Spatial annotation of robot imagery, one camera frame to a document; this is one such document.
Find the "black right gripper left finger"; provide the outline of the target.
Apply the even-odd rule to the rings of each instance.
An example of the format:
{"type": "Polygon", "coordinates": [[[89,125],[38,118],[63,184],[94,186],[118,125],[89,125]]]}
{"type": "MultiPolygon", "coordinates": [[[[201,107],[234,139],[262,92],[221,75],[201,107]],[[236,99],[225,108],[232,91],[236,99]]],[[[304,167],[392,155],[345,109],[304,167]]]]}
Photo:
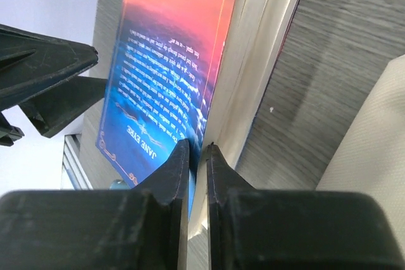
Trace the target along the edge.
{"type": "Polygon", "coordinates": [[[1,198],[2,269],[185,269],[189,142],[130,190],[1,198]]]}

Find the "cream canvas backpack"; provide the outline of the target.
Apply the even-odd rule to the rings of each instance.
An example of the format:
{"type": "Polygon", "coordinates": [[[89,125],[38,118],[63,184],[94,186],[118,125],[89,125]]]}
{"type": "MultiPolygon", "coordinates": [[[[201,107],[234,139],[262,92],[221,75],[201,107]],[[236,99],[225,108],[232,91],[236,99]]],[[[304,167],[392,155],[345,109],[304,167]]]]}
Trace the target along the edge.
{"type": "Polygon", "coordinates": [[[318,190],[404,203],[404,56],[388,63],[341,141],[318,190]]]}

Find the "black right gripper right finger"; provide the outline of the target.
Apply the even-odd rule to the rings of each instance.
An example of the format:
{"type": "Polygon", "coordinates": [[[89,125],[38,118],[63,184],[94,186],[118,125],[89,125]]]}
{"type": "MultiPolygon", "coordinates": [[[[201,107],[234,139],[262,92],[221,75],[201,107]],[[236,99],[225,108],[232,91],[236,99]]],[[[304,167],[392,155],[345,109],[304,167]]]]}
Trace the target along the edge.
{"type": "Polygon", "coordinates": [[[353,192],[254,188],[208,147],[211,269],[403,269],[382,208],[353,192]]]}

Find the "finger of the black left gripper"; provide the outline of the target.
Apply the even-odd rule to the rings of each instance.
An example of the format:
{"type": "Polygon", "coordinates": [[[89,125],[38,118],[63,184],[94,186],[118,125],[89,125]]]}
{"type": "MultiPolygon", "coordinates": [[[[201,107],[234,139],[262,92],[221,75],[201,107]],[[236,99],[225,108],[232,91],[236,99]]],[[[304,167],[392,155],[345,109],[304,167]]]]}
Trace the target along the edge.
{"type": "Polygon", "coordinates": [[[104,97],[105,79],[82,76],[97,62],[87,44],[1,25],[1,110],[19,106],[52,138],[104,97]]]}

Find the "blue sunset cover book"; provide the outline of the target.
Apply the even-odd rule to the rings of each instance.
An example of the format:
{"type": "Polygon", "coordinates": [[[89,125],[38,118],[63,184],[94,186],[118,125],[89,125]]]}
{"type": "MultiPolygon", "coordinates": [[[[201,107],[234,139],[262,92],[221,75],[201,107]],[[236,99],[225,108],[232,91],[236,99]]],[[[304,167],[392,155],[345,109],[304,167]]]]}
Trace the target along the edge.
{"type": "Polygon", "coordinates": [[[96,145],[130,187],[190,144],[189,218],[204,216],[202,154],[235,164],[299,0],[123,0],[96,145]]]}

